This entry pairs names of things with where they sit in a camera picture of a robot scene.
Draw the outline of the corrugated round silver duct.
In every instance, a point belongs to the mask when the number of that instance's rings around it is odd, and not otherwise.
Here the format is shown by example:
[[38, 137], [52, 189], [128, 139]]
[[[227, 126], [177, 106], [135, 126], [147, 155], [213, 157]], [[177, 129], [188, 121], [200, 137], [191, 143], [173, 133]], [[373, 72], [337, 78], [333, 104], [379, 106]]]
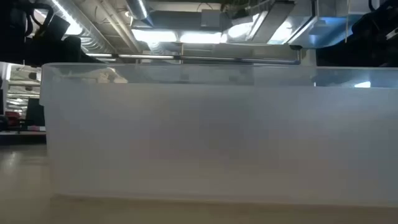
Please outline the corrugated round silver duct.
[[115, 53], [115, 48], [94, 26], [73, 0], [38, 0], [52, 7], [55, 15], [66, 20], [70, 26], [62, 39], [78, 37], [86, 53]]

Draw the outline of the dark background desk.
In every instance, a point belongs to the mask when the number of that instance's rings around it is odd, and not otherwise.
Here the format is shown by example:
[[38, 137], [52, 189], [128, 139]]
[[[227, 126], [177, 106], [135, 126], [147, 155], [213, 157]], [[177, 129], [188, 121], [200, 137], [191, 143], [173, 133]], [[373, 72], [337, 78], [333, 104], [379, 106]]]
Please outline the dark background desk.
[[0, 146], [46, 144], [46, 132], [0, 132]]

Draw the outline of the ceiling light panel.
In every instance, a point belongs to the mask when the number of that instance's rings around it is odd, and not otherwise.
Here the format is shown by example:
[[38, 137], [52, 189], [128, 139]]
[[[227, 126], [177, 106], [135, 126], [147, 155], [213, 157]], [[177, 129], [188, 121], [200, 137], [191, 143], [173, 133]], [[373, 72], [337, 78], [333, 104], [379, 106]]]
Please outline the ceiling light panel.
[[180, 42], [185, 44], [219, 44], [220, 40], [220, 32], [184, 32], [180, 36]]
[[176, 42], [177, 36], [172, 31], [139, 30], [132, 29], [132, 33], [138, 41], [143, 42]]

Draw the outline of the translucent clear plastic bin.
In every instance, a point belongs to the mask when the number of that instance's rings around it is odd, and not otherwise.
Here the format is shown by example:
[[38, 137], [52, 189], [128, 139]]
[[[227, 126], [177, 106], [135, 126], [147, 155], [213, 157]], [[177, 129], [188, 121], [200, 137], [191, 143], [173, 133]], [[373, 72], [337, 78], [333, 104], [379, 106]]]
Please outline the translucent clear plastic bin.
[[398, 68], [49, 63], [62, 195], [398, 207]]

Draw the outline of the grey ceiling box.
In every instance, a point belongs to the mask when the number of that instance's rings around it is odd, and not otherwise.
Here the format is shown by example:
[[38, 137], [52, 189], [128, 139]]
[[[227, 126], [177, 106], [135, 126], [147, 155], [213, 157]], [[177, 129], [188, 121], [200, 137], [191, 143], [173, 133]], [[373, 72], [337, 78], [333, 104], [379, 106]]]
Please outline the grey ceiling box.
[[219, 28], [221, 20], [220, 14], [221, 12], [218, 10], [202, 9], [200, 25], [208, 28]]

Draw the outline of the smooth silver duct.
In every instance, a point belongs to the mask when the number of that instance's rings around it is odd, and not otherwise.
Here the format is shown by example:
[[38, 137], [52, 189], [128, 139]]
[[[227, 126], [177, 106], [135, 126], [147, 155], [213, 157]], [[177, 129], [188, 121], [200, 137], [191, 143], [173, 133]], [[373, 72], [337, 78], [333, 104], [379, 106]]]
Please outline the smooth silver duct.
[[126, 4], [135, 20], [142, 21], [150, 27], [154, 25], [147, 11], [146, 0], [126, 0]]

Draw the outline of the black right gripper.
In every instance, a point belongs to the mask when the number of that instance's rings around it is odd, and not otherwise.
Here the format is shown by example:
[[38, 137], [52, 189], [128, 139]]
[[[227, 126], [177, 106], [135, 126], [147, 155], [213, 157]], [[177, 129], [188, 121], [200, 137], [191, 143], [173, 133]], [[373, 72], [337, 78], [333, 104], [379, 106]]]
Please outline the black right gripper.
[[398, 43], [340, 42], [316, 49], [317, 65], [330, 67], [398, 67]]

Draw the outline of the horizontal metal pipe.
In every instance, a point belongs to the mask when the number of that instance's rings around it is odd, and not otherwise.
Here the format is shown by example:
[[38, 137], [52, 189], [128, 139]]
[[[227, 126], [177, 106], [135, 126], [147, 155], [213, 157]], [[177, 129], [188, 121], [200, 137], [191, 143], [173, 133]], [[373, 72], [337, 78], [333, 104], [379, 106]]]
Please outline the horizontal metal pipe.
[[192, 55], [149, 55], [149, 54], [103, 54], [88, 53], [94, 58], [133, 58], [133, 59], [154, 59], [154, 60], [202, 60], [215, 62], [234, 62], [234, 63], [261, 63], [261, 64], [284, 64], [299, 65], [301, 63], [298, 55], [294, 60], [274, 59], [274, 58], [237, 58], [237, 57], [209, 57]]

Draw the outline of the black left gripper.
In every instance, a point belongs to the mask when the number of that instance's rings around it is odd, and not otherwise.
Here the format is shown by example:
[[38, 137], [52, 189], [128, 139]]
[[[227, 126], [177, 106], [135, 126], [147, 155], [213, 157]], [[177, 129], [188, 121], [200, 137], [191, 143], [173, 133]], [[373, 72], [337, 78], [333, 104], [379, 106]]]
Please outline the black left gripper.
[[24, 62], [31, 67], [63, 62], [103, 63], [84, 53], [81, 50], [81, 39], [72, 36], [63, 40], [45, 38], [30, 40], [24, 51]]

